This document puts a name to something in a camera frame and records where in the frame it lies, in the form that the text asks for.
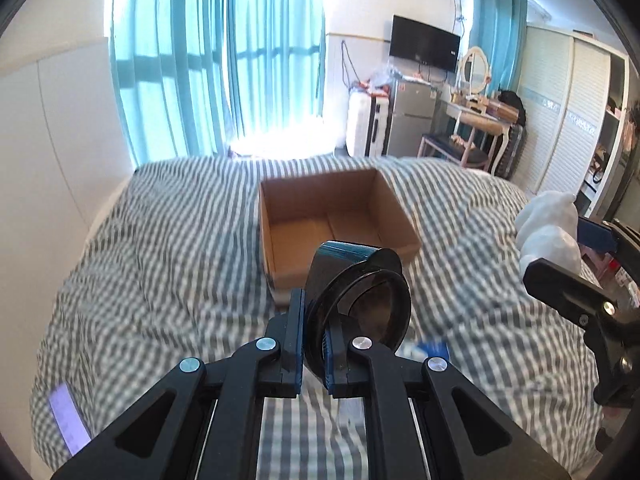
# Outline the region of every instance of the open cardboard box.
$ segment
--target open cardboard box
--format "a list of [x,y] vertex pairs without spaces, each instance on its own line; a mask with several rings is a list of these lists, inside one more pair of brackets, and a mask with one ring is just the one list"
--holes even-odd
[[378,170],[263,180],[260,234],[264,270],[273,288],[287,294],[305,285],[327,240],[391,248],[404,266],[420,250],[414,226]]

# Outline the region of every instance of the teal curtain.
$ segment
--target teal curtain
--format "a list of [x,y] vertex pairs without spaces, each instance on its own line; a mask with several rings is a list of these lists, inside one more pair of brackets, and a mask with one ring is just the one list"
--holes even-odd
[[479,46],[492,68],[487,94],[517,90],[527,33],[527,0],[474,0],[469,47]]
[[113,0],[111,66],[136,165],[224,152],[222,0]]
[[322,113],[322,0],[228,0],[228,79],[236,130],[264,134]]

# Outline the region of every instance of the wardrobe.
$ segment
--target wardrobe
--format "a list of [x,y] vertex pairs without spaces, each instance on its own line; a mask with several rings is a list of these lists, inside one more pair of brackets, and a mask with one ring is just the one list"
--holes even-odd
[[637,81],[622,52],[577,33],[527,27],[518,85],[527,140],[513,183],[528,196],[570,192],[581,215],[604,218],[635,145],[627,116]]

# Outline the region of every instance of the striped bedsheet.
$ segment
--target striped bedsheet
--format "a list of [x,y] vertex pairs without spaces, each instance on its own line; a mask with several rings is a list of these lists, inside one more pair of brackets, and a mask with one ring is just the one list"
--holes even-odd
[[[60,288],[31,396],[35,449],[69,455],[47,397],[70,387],[95,436],[186,356],[229,356],[260,337],[274,303],[262,269],[258,183],[375,166],[422,239],[405,269],[409,334],[444,339],[451,361],[569,471],[593,450],[600,411],[580,329],[518,279],[514,186],[432,158],[187,158],[139,168]],[[585,270],[585,277],[593,279]],[[260,479],[366,479],[364,427],[307,374],[294,400],[268,399]]]

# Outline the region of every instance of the wall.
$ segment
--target wall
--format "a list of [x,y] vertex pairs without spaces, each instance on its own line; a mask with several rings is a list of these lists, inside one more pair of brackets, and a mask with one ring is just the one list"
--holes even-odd
[[25,2],[0,37],[0,118],[0,431],[29,469],[29,398],[52,301],[132,172],[104,0]]
[[551,20],[551,15],[543,10],[539,5],[532,3],[532,0],[527,0],[527,23],[534,23],[535,25],[545,25]]
[[104,0],[27,0],[0,36],[0,73],[104,36]]
[[[389,45],[384,40],[391,38],[394,14],[452,30],[458,5],[454,0],[324,0],[324,6],[327,54],[323,115],[328,132],[335,135],[336,145],[341,146],[349,99],[342,82],[342,40],[347,44],[358,76],[366,80],[389,59]],[[456,25],[456,33],[462,33],[460,24]],[[415,63],[396,59],[393,62],[403,72],[413,73],[417,69]],[[434,80],[442,79],[443,75],[441,71],[433,71]]]
[[0,117],[0,431],[28,467],[29,397],[52,302],[132,173],[106,39],[0,77]]

